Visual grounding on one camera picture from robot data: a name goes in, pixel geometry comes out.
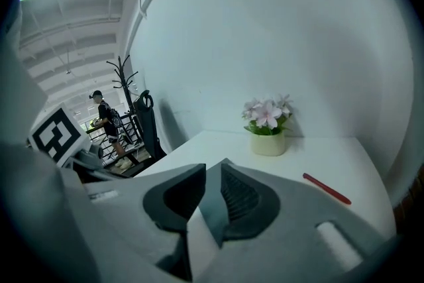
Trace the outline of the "black office chair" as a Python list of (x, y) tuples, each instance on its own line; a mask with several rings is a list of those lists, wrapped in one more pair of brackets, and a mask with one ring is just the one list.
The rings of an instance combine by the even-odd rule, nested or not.
[(149, 153), (151, 164), (161, 160), (166, 153), (160, 145), (160, 139), (156, 130), (156, 120), (154, 115), (154, 102), (149, 90), (144, 90), (140, 97), (133, 102), (134, 112), (142, 130), (142, 140), (144, 147)]

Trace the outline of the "red pen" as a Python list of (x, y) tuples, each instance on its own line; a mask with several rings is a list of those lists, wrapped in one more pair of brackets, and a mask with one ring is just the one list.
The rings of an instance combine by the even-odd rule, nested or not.
[(351, 205), (352, 202), (344, 195), (342, 195), (340, 192), (332, 189), (328, 185), (320, 182), (318, 179), (314, 178), (313, 176), (303, 173), (303, 178), (307, 181), (311, 182), (312, 184), (316, 185), (317, 187), (321, 188), (324, 192), (328, 193), (329, 195), (333, 196), (335, 199), (339, 200), (340, 202)]

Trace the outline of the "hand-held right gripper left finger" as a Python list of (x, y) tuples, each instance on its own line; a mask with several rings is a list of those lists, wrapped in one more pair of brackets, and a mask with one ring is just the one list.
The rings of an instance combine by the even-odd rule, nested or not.
[(187, 224), (205, 193), (206, 167), (189, 164), (139, 178), (85, 185), (91, 204), (142, 259), (192, 280)]

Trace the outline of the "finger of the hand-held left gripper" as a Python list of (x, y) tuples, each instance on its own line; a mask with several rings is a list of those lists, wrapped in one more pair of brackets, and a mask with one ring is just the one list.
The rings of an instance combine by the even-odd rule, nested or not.
[(81, 182), (104, 182), (109, 180), (129, 179), (123, 174), (114, 174), (102, 167), (74, 160), (72, 169), (78, 174)]

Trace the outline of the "pink flowers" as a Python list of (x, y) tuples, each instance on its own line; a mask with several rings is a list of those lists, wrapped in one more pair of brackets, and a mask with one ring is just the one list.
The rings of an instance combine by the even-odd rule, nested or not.
[(250, 146), (253, 153), (260, 156), (280, 156), (285, 152), (284, 131), (292, 116), (289, 108), (290, 96), (277, 99), (256, 98), (246, 102), (242, 110), (244, 129), (251, 134)]

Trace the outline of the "black railing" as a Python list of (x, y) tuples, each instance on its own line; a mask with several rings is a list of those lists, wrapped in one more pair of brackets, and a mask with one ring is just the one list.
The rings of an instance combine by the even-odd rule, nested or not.
[[(145, 151), (144, 142), (137, 129), (134, 121), (134, 116), (127, 113), (121, 116), (123, 126), (118, 128), (118, 137), (121, 146), (126, 151), (126, 155), (134, 160), (133, 166), (139, 165), (143, 162), (142, 154)], [(93, 122), (95, 120), (86, 121), (80, 124), (80, 127), (87, 133), (90, 141), (93, 144), (98, 144), (103, 150), (103, 165), (105, 168), (112, 171), (119, 171), (119, 167), (115, 164), (119, 160), (117, 151), (113, 148), (109, 142), (108, 136), (106, 135), (103, 127), (94, 127)]]

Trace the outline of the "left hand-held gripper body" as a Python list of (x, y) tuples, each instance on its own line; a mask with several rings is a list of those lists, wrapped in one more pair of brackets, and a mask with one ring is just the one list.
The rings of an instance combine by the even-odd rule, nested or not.
[(57, 166), (65, 166), (71, 158), (90, 166), (102, 165), (100, 147), (92, 143), (63, 103), (32, 128), (29, 141), (34, 150), (47, 154)]

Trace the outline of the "white table top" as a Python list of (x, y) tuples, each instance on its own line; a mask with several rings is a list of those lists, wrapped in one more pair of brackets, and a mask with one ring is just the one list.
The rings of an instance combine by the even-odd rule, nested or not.
[(385, 239), (396, 233), (392, 205), (383, 181), (355, 138), (286, 138), (280, 156), (259, 156), (250, 148), (251, 135), (203, 131), (141, 172), (155, 174), (186, 164), (212, 167), (228, 158), (233, 163), (303, 182), (307, 173), (347, 197), (348, 208), (367, 221)]

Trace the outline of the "black coat rack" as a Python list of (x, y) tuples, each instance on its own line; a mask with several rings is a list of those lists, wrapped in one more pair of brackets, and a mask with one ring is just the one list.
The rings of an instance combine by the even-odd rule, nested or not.
[(133, 144), (132, 150), (138, 150), (144, 146), (144, 140), (143, 140), (144, 135), (143, 135), (142, 127), (140, 126), (140, 123), (136, 115), (136, 109), (135, 109), (135, 106), (133, 103), (133, 97), (132, 97), (133, 94), (130, 91), (130, 85), (133, 84), (133, 78), (135, 75), (138, 74), (138, 72), (134, 72), (129, 76), (125, 75), (125, 66), (130, 60), (130, 58), (131, 58), (130, 54), (128, 54), (123, 60), (121, 59), (120, 56), (118, 56), (116, 62), (107, 60), (106, 63), (109, 65), (112, 65), (113, 71), (117, 75), (117, 80), (113, 80), (113, 83), (115, 83), (113, 88), (121, 89), (124, 93), (124, 96), (129, 108), (128, 113), (125, 114), (125, 117), (129, 119), (130, 126), (132, 127), (134, 136), (136, 137), (136, 141)]

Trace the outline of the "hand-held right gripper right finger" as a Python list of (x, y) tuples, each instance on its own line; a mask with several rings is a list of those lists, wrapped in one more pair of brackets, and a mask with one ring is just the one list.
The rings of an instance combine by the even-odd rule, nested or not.
[(199, 212), (211, 258), (195, 283), (361, 283), (387, 259), (388, 230), (313, 186), (240, 166), (206, 164)]

